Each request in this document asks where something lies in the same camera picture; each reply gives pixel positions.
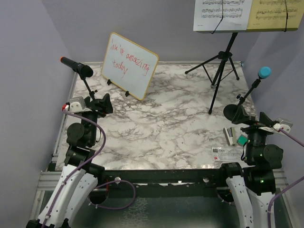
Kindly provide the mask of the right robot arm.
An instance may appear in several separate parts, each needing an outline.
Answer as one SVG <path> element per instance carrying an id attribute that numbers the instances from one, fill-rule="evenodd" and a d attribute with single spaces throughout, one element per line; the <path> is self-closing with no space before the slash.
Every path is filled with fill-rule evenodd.
<path id="1" fill-rule="evenodd" d="M 275 196 L 276 183 L 273 170 L 282 167 L 283 149 L 267 144 L 266 137 L 280 124 L 261 112 L 259 120 L 248 115 L 242 105 L 229 104 L 224 116 L 233 124 L 245 124 L 241 131 L 247 134 L 241 159 L 247 164 L 224 163 L 218 174 L 219 182 L 228 186 L 237 208 L 240 227 L 265 228 L 274 225 L 274 213 L 269 205 Z"/>

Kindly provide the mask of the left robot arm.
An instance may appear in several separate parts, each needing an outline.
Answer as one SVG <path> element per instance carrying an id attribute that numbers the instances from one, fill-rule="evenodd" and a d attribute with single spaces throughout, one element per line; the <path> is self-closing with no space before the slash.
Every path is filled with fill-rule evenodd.
<path id="1" fill-rule="evenodd" d="M 80 118 L 67 129 L 69 145 L 58 183 L 44 209 L 28 228 L 69 228 L 81 205 L 94 187 L 104 184 L 104 167 L 92 163 L 101 150 L 93 150 L 96 134 L 106 135 L 98 125 L 99 118 L 113 113 L 110 95 L 96 99 L 93 96 L 74 97 L 62 107 L 64 114 Z"/>

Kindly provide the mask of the black microphone orange tip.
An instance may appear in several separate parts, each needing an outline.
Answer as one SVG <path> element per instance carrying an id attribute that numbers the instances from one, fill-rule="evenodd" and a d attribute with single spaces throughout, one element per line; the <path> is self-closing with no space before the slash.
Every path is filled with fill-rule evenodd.
<path id="1" fill-rule="evenodd" d="M 81 79 L 86 79 L 87 77 L 91 77 L 94 74 L 92 68 L 88 65 L 75 62 L 67 57 L 61 57 L 60 62 L 78 73 Z"/>

